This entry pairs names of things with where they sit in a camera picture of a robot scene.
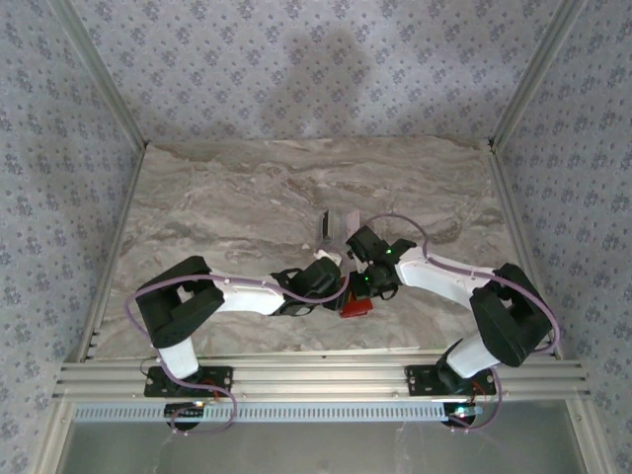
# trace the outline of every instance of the marble surface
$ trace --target marble surface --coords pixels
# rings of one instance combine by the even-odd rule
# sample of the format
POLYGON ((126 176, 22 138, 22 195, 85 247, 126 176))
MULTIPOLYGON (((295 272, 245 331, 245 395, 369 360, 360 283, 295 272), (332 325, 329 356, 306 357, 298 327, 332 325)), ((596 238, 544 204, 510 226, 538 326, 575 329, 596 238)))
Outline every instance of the marble surface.
MULTIPOLYGON (((219 272, 249 277, 304 268, 327 208, 359 209, 363 218, 394 210, 428 229, 437 254, 490 267, 515 261, 488 158, 483 143, 432 136, 150 145, 95 358, 152 355, 122 302, 190 255, 203 255, 219 272)), ((420 238, 394 219, 377 221, 374 229, 391 242, 420 238)), ((403 288, 374 306, 347 320, 322 309, 297 318, 217 313, 194 342, 199 355, 433 349, 475 328, 467 310, 420 289, 403 288)))

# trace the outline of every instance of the white robotic arm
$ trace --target white robotic arm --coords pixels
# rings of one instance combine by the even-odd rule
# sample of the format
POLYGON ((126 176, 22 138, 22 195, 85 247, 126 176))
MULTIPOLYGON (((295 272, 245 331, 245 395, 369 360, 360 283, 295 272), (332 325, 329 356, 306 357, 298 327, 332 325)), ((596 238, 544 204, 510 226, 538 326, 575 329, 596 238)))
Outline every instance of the white robotic arm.
MULTIPOLYGON (((479 331, 454 344, 437 363, 441 382, 457 390, 460 381, 498 363, 520 365, 551 329, 547 317, 529 301, 480 276, 502 276, 537 295, 516 266, 505 264, 499 270, 471 267, 425 254, 415 243, 403 239, 391 246, 366 226, 348 244, 350 255, 366 267, 349 274, 345 285, 338 266, 324 257, 305 270, 272 274, 257 285, 236 276, 214 276, 213 281, 185 282, 137 297, 153 346, 170 371, 182 379, 198 370, 191 334, 212 313, 254 311, 299 316, 319 305, 340 311, 352 298, 384 297, 386 292, 394 295, 401 285, 413 286, 474 313, 479 331), (181 286, 191 298, 181 297, 181 286)), ((208 274, 210 269, 202 257, 190 257, 144 286, 173 277, 208 274)))

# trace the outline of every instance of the ventilation grille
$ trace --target ventilation grille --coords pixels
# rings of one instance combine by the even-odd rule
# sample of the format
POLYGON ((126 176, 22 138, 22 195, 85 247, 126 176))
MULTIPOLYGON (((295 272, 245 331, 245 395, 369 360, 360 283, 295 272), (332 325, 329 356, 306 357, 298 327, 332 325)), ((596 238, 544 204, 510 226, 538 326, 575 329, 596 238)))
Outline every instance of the ventilation grille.
MULTIPOLYGON (((164 422, 164 404, 77 405, 76 422, 164 422)), ((230 405, 206 406, 205 422, 223 422, 230 405)), ((241 403, 240 423, 429 422, 446 420, 443 405, 431 402, 384 403, 241 403)))

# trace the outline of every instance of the black bracket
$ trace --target black bracket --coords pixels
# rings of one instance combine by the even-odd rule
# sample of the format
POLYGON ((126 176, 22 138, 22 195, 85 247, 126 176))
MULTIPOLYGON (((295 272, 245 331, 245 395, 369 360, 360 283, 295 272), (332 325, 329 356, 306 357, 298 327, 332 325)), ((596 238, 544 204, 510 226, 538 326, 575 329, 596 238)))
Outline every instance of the black bracket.
MULTIPOLYGON (((494 274, 542 301, 533 283, 516 265, 504 264, 494 274)), ((485 349, 509 367, 520 366, 552 329, 548 317, 534 302, 496 281, 475 288, 470 305, 485 349)))
MULTIPOLYGON (((282 288, 307 298, 325 298, 331 296, 338 291, 343 284, 340 269, 334 261, 328 258, 322 258, 312 262, 305 270, 288 269, 277 274, 272 274, 272 277, 282 288)), ((325 303, 323 306, 335 311, 339 309, 338 305, 340 305, 340 307, 343 306, 342 300, 343 297, 339 297, 334 301, 325 303)), ((316 306, 318 306, 318 304, 304 303, 286 296, 285 303, 275 312, 274 316, 305 316, 311 313, 316 306)))
MULTIPOLYGON (((161 283, 174 277, 208 276, 210 268, 203 257, 192 256, 148 281, 141 288, 161 283)), ((138 309, 147 327, 151 344, 165 349, 181 343, 193 334, 224 303, 224 293, 212 281, 185 281, 156 289, 136 298, 138 309), (191 298, 182 301, 178 289, 182 287, 191 298)))
MULTIPOLYGON (((230 391, 233 384, 233 367, 201 366, 199 370, 185 378, 189 383, 215 385, 230 391)), ((208 398, 226 397, 220 392, 211 392, 198 388, 187 388, 173 382, 162 367, 150 367, 145 381, 145 397, 147 398, 208 398)))
POLYGON ((450 390, 445 383, 438 378, 436 365, 408 365, 404 368, 408 384, 408 394, 411 397, 422 396, 446 396, 464 395, 474 397, 496 395, 496 384, 491 370, 481 370, 471 378, 466 378, 459 383, 456 390, 450 390))
POLYGON ((393 245, 380 239, 366 225, 352 235, 347 244, 351 247, 350 257, 368 263, 361 279, 355 284, 356 299, 379 296, 384 301, 392 299, 402 284, 395 266, 402 255, 416 247, 415 242, 399 239, 393 245))
POLYGON ((191 419, 190 422, 174 422, 174 427, 181 432, 187 432, 199 425, 199 419, 204 415, 204 407, 198 407, 194 403, 168 403, 165 405, 163 416, 166 420, 171 420, 174 413, 180 411, 178 418, 191 419))

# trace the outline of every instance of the floral pattern wall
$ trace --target floral pattern wall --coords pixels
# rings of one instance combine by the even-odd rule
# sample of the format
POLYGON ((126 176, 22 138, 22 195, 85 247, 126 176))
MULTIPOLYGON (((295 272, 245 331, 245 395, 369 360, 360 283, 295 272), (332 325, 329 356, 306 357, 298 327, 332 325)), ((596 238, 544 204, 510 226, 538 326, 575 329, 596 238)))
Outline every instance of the floral pattern wall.
POLYGON ((569 356, 632 472, 632 5, 590 0, 503 152, 569 356))
MULTIPOLYGON (((150 141, 489 136, 557 0, 74 0, 150 141)), ((0 5, 0 472, 26 472, 137 159, 44 0, 0 5)), ((632 471, 632 12, 590 0, 503 152, 632 471)))
POLYGON ((0 11, 0 472, 21 473, 138 155, 47 4, 0 11))
POLYGON ((558 0, 76 0, 149 141, 491 135, 558 0))

